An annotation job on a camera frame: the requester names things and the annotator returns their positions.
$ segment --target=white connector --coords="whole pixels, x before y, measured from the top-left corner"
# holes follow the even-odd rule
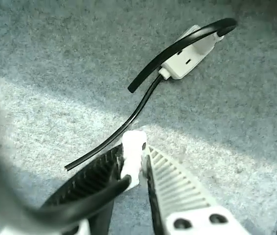
[[[139,174],[142,168],[143,145],[147,142],[146,133],[143,131],[127,131],[122,136],[122,151],[124,164],[121,178],[131,176],[131,183],[126,191],[139,185]]]
[[[200,28],[201,27],[198,25],[194,25],[178,40]],[[219,37],[217,33],[214,33],[193,43],[192,45],[187,46],[163,62],[159,73],[166,80],[170,77],[175,80],[182,79],[212,51],[216,42],[222,40],[223,38],[224,36]]]

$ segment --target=white plastic piece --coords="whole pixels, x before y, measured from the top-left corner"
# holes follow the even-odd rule
[[[200,29],[198,25],[194,25],[186,31],[179,39]],[[224,36],[219,37],[217,33],[211,34],[192,45],[187,46],[182,51],[171,56],[162,64],[159,73],[168,79],[172,77],[175,80],[182,79],[191,70],[193,70],[214,48],[216,42],[222,40]]]
[[[34,233],[34,234],[23,233],[9,226],[5,227],[0,232],[0,235],[37,235],[37,234],[38,233]],[[62,232],[54,232],[54,233],[48,233],[48,234],[40,233],[40,235],[62,235],[62,234],[63,234]],[[87,219],[84,219],[80,222],[79,230],[75,235],[91,235],[90,224]]]
[[[222,219],[214,223],[211,216],[215,220],[220,216]],[[231,212],[221,206],[173,213],[166,220],[166,229],[166,235],[250,235]]]
[[[131,176],[131,183],[126,191],[139,185],[139,174],[142,168],[143,145],[147,142],[146,133],[143,131],[127,131],[122,136],[122,149],[124,164],[121,178]]]

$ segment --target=gray carpet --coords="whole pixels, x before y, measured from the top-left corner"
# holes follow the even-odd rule
[[[253,234],[277,229],[277,0],[2,0],[0,133],[20,195],[40,206],[154,77],[126,87],[194,24],[238,28],[181,81],[159,85],[132,129],[173,156]],[[112,235],[152,234],[147,189],[115,201]]]

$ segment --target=cable end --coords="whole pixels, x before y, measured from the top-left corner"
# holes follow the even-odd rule
[[[129,92],[131,92],[132,94],[137,90],[137,87],[135,87],[134,85],[132,85],[132,83],[128,86],[128,90]]]

